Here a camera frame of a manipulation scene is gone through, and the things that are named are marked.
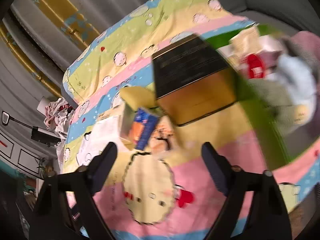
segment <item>white paper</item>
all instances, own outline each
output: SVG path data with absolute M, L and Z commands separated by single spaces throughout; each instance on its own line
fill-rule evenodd
M 90 161 L 99 155 L 109 142 L 114 142 L 118 148 L 118 152 L 128 152 L 119 136 L 119 120 L 118 115 L 111 116 L 96 122 L 90 135 L 86 135 L 77 154 L 77 162 L 79 166 L 88 165 Z

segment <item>red heart print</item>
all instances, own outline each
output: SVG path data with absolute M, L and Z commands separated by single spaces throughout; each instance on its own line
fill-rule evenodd
M 195 197 L 192 192 L 181 189 L 180 198 L 177 199 L 177 204 L 180 208 L 184 208 L 186 203 L 193 203 Z

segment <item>light blue cloth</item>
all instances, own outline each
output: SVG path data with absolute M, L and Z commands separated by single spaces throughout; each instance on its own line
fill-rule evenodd
M 278 58 L 276 71 L 266 78 L 285 86 L 294 105 L 307 106 L 307 118 L 303 124 L 311 121 L 316 110 L 316 81 L 307 63 L 283 54 Z

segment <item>curtain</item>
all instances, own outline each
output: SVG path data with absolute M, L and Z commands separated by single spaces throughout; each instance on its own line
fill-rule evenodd
M 0 110 L 45 128 L 41 98 L 61 97 L 66 69 L 104 30 L 147 0 L 14 0 L 0 23 Z M 3 127 L 42 152 L 54 149 L 30 139 L 30 130 Z

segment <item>pink stripe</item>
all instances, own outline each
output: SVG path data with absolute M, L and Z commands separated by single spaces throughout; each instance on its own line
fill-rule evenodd
M 315 151 L 319 149 L 320 140 L 317 140 L 305 153 L 296 158 L 293 162 L 273 171 L 277 183 L 289 182 L 296 184 L 317 160 Z
M 223 26 L 228 26 L 236 21 L 241 21 L 247 19 L 246 17 L 241 16 L 233 16 L 228 15 L 222 18 L 214 19 L 209 21 L 208 23 L 197 25 L 189 30 L 186 31 L 192 31 L 194 33 L 203 34 L 211 30 L 215 30 L 218 28 L 221 28 Z M 170 44 L 170 39 L 167 39 L 165 41 L 160 42 L 159 49 L 162 49 L 164 47 L 167 47 Z M 134 73 L 136 73 L 141 68 L 145 67 L 146 65 L 151 63 L 151 57 L 148 58 L 141 58 L 139 57 L 136 61 L 132 62 L 130 65 L 128 65 L 123 71 L 118 73 L 116 76 L 113 77 L 113 79 L 110 80 L 110 82 L 105 85 L 103 88 L 98 89 L 93 95 L 89 97 L 90 105 L 88 107 L 87 111 L 90 111 L 94 106 L 96 106 L 100 100 L 100 98 L 103 95 L 106 95 L 108 91 L 114 87 L 120 84 L 122 81 L 126 80 L 130 76 L 132 76 Z M 76 109 L 74 118 L 72 122 L 77 122 L 78 120 L 78 112 L 80 111 L 80 107 Z
M 250 131 L 235 142 L 218 150 L 231 164 L 243 167 L 246 171 L 262 172 L 266 169 L 255 134 Z M 140 225 L 129 212 L 123 196 L 121 183 L 114 185 L 114 207 L 112 210 L 112 186 L 104 187 L 94 199 L 105 222 L 111 229 L 127 231 L 138 237 L 146 235 L 184 234 L 209 228 L 216 220 L 225 201 L 218 192 L 201 157 L 188 163 L 172 167 L 175 183 L 194 193 L 195 201 L 185 208 L 175 205 L 172 213 L 161 223 Z M 240 217 L 246 217 L 250 208 L 250 196 L 246 197 Z

